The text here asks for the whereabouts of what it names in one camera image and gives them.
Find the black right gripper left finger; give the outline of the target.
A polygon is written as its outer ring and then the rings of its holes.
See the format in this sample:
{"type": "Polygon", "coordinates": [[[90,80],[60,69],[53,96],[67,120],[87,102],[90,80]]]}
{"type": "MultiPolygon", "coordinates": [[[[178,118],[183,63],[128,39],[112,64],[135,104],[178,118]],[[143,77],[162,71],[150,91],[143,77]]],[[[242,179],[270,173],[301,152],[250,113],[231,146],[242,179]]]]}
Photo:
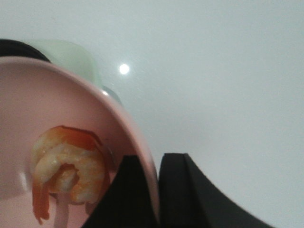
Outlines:
{"type": "Polygon", "coordinates": [[[104,197],[84,228],[157,228],[148,184],[136,155],[124,156],[104,197]]]}

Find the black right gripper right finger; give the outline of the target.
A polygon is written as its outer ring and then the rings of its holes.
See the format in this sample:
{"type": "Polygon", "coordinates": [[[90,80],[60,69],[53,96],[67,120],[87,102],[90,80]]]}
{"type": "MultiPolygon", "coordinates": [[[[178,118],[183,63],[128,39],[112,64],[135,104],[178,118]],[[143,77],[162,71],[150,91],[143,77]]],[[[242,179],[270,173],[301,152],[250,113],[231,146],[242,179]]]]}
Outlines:
{"type": "Polygon", "coordinates": [[[159,173],[162,228],[267,228],[226,197],[188,154],[166,153],[159,173]]]}

